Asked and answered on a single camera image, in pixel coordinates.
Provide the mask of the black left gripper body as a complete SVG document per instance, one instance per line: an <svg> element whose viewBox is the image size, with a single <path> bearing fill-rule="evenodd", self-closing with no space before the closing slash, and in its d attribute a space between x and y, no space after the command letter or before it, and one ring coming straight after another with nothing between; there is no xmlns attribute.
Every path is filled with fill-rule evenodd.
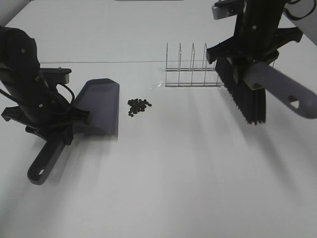
<svg viewBox="0 0 317 238"><path fill-rule="evenodd" d="M6 96L17 103L16 107L6 107L1 116L25 125L28 133L45 140L50 133L66 131L75 122L88 124L90 113L75 108L75 101L67 101L56 88L59 84L48 83L41 71L34 77L2 71L0 80L8 90Z"/></svg>

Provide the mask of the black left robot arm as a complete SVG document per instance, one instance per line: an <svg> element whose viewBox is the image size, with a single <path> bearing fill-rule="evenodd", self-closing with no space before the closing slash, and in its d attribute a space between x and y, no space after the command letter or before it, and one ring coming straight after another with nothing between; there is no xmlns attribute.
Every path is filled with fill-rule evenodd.
<svg viewBox="0 0 317 238"><path fill-rule="evenodd" d="M89 123L90 113L73 106L57 90L67 87L71 70L68 68L42 68L35 39L23 30L2 26L0 28L0 81L7 89L1 91L14 101L1 116L26 126L28 133L49 140L56 135L66 145L73 140L73 125Z"/></svg>

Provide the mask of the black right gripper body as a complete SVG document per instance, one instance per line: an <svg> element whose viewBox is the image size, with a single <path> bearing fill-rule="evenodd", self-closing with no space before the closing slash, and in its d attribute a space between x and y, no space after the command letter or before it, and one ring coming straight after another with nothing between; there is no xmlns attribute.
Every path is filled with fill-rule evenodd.
<svg viewBox="0 0 317 238"><path fill-rule="evenodd" d="M285 0L240 0L233 36L207 49L208 62L262 60L289 42L300 42L299 28L278 27L286 4Z"/></svg>

